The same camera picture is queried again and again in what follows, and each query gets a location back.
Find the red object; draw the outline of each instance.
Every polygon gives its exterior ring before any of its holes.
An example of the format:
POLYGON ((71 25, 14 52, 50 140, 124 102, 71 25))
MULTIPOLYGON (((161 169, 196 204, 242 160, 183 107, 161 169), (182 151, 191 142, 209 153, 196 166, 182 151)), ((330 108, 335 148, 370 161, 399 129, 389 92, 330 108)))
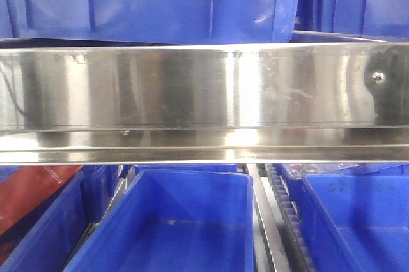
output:
POLYGON ((81 167, 81 165, 23 166, 1 182, 0 234, 57 191, 81 167))

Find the plastic bin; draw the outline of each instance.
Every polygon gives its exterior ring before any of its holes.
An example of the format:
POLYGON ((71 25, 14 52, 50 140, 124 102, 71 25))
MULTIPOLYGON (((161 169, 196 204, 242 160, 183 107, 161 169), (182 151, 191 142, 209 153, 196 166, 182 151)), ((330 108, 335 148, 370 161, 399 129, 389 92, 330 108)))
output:
POLYGON ((17 0, 21 37, 171 44, 287 42, 297 0, 17 0))
POLYGON ((87 220, 97 223, 106 213, 111 197, 115 196, 120 170, 118 165, 86 165, 82 171, 85 176, 81 190, 87 220))
POLYGON ((15 0, 0 0, 0 38, 18 34, 15 0))
MULTIPOLYGON (((300 199, 302 197, 302 174, 294 173, 291 171, 288 165, 283 163, 274 164, 276 171, 280 177, 282 177, 284 184, 286 185, 289 199, 295 202, 296 205, 300 205, 300 199)), ((328 173, 333 174, 353 174, 353 175, 406 175, 409 174, 409 164, 407 163, 367 163, 362 165, 347 163, 338 164, 315 164, 316 173, 328 173)), ((312 174, 308 169, 305 174, 312 174)))
POLYGON ((20 241, 0 267, 1 272, 63 269, 87 226, 80 188, 83 178, 82 171, 76 173, 48 208, 50 199, 1 236, 3 242, 20 241))
POLYGON ((149 169, 166 169, 166 170, 191 170, 191 171, 206 171, 206 172, 237 172, 237 164, 235 163, 158 163, 147 165, 135 165, 135 172, 139 173, 149 169))
POLYGON ((297 29, 409 37, 409 0, 299 0, 297 29))
POLYGON ((133 167, 133 165, 120 165, 119 167, 120 167, 120 177, 125 178, 128 175, 131 168, 133 167))
POLYGON ((15 166, 3 166, 0 167, 0 183, 17 171, 20 167, 15 166))
POLYGON ((65 271, 253 271, 252 180, 147 170, 65 271))
POLYGON ((318 272, 409 270, 409 176, 303 181, 300 229, 318 272))

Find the screw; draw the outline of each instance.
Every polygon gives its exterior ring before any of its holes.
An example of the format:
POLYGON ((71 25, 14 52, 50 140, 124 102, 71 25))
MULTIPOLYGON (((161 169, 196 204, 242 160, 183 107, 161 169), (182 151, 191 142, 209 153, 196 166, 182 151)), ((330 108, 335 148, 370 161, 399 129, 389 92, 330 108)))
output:
POLYGON ((385 82, 385 74, 382 72, 374 72, 372 74, 372 81, 375 84, 381 84, 383 82, 385 82))

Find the metal frame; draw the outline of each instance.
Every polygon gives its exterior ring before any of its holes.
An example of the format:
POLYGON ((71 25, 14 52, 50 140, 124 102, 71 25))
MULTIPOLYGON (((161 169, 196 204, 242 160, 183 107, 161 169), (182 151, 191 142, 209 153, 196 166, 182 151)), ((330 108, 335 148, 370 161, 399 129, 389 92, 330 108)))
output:
POLYGON ((271 271, 291 272, 288 258, 284 251, 277 225, 268 203, 267 195, 256 164, 248 164, 247 170, 253 177, 254 206, 256 209, 256 223, 263 233, 263 241, 271 271))
POLYGON ((0 164, 400 162, 408 67, 408 42, 1 49, 0 164))

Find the blue crate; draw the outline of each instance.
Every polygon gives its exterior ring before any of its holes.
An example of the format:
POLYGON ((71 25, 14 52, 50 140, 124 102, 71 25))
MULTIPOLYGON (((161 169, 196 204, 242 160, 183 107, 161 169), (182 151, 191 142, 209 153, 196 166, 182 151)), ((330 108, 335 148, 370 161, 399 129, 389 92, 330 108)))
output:
POLYGON ((106 213, 109 202, 115 196, 120 178, 118 165, 86 165, 81 183, 84 208, 89 223, 99 222, 106 213))
POLYGON ((166 169, 166 170, 190 170, 205 172, 237 172, 235 163, 158 163, 135 165, 135 173, 149 169, 166 169))
POLYGON ((16 0, 21 37, 171 44, 287 42, 297 0, 16 0))
POLYGON ((303 181, 300 230, 318 272, 409 270, 409 176, 303 181))
POLYGON ((17 171, 19 166, 3 166, 0 167, 0 183, 17 171))
MULTIPOLYGON (((274 164, 274 167, 282 177, 289 194, 289 199, 295 202, 297 206, 302 201, 302 180, 300 176, 295 176, 282 163, 274 164)), ((367 163, 362 165, 353 165, 350 168, 338 170, 338 174, 353 175, 406 175, 409 174, 409 164, 407 163, 367 163)))
POLYGON ((61 271, 88 224, 81 197, 83 178, 81 171, 76 173, 53 197, 1 236, 1 241, 20 241, 1 272, 61 271))
POLYGON ((125 178, 133 165, 120 165, 120 177, 125 178))
POLYGON ((146 170, 68 271, 253 271, 252 179, 146 170))
POLYGON ((297 29, 409 37, 409 0, 299 0, 297 29))
POLYGON ((15 0, 0 0, 0 38, 18 35, 15 0))

